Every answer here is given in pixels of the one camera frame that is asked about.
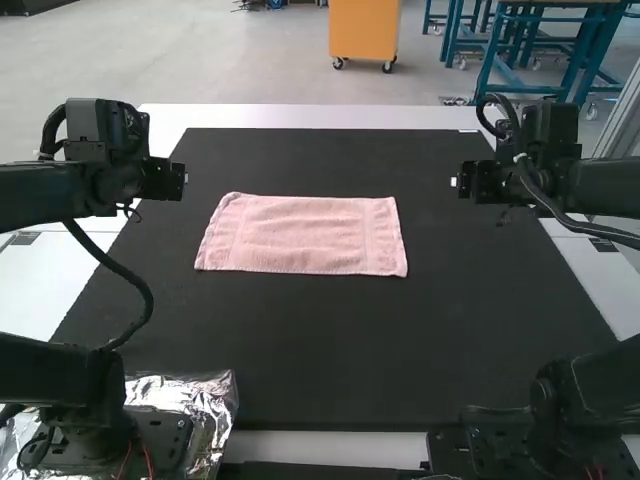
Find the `black table surface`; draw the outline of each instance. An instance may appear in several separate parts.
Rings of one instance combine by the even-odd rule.
[[[615,337],[538,220],[459,200],[459,162],[488,159],[479,133],[188,130],[182,202],[143,201],[111,254],[156,297],[148,326],[121,349],[130,372],[233,369],[238,428],[422,431],[465,404],[528,404],[551,359]],[[219,200],[264,195],[397,200],[405,279],[197,272]],[[98,346],[141,311],[100,267],[54,340]]]

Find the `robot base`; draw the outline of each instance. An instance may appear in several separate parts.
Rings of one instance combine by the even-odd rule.
[[[462,480],[545,479],[549,473],[536,465],[527,449],[530,423],[492,421],[473,426],[455,425],[427,434],[430,474],[448,474]],[[590,474],[603,478],[640,478],[640,471],[625,443],[619,438],[591,438],[589,450],[597,459]],[[585,461],[563,462],[554,472],[556,478],[584,479]]]
[[[123,467],[123,477],[149,477],[144,445],[150,454],[154,476],[173,472],[184,458],[189,445],[193,422],[186,414],[163,411],[127,410],[137,424],[139,438],[132,440],[132,449]],[[48,427],[41,425],[35,436],[45,434]],[[30,463],[31,456],[37,454],[37,449],[27,449],[22,454],[22,461]],[[38,465],[38,470],[54,470],[65,475],[94,475],[118,474],[125,459],[123,454],[119,458],[105,461],[92,459],[86,455],[85,448],[80,442],[56,442],[49,448],[46,456]]]

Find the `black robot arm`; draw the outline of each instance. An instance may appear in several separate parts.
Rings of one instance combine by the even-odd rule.
[[[65,120],[68,138],[56,141]],[[144,300],[140,319],[98,349],[0,333],[0,403],[7,404],[0,428],[26,407],[38,407],[43,424],[18,456],[22,469],[46,460],[50,468],[86,472],[87,462],[104,466],[140,435],[138,417],[144,413],[123,409],[124,366],[115,349],[150,319],[153,296],[144,280],[102,252],[75,219],[130,211],[134,198],[181,200],[184,165],[152,157],[148,136],[149,116],[131,105],[69,99],[45,122],[38,160],[0,166],[0,232],[62,222]],[[55,160],[61,149],[64,160]],[[50,457],[51,445],[58,455]]]
[[[68,138],[56,142],[65,118]],[[151,157],[148,134],[149,116],[131,105],[69,99],[45,123],[38,161],[0,166],[0,232],[113,216],[135,197],[180,200],[184,165]]]
[[[500,105],[507,119],[491,125],[483,113],[488,103]],[[525,107],[520,122],[505,97],[490,94],[476,113],[496,137],[496,153],[461,165],[453,182],[460,198],[534,205],[571,231],[640,249],[631,232],[567,215],[640,218],[640,157],[581,159],[576,105],[543,101]],[[603,352],[550,361],[531,384],[529,407],[464,407],[469,451],[480,452],[471,455],[473,467],[484,468],[486,479],[502,478],[514,466],[523,478],[592,477],[595,471],[603,478],[607,470],[610,478],[640,475],[620,441],[621,433],[640,433],[639,375],[640,334]]]

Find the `gray floor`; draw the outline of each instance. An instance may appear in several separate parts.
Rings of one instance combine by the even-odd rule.
[[[421,35],[423,5],[405,0],[393,75],[367,62],[334,71],[327,9],[311,6],[230,13],[230,0],[80,0],[31,18],[2,17],[2,160],[30,158],[46,115],[69,96],[132,104],[436,105],[440,95],[472,95],[479,63],[443,68],[442,38]],[[445,0],[434,5],[443,11]],[[628,38],[616,41],[607,62],[625,73],[640,53],[640,34],[623,30]],[[525,75],[560,78],[562,68],[549,60]],[[604,118],[583,126],[588,145]]]

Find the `pink towel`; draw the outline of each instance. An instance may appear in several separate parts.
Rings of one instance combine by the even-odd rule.
[[[232,192],[213,212],[195,268],[406,277],[407,258],[393,197]]]

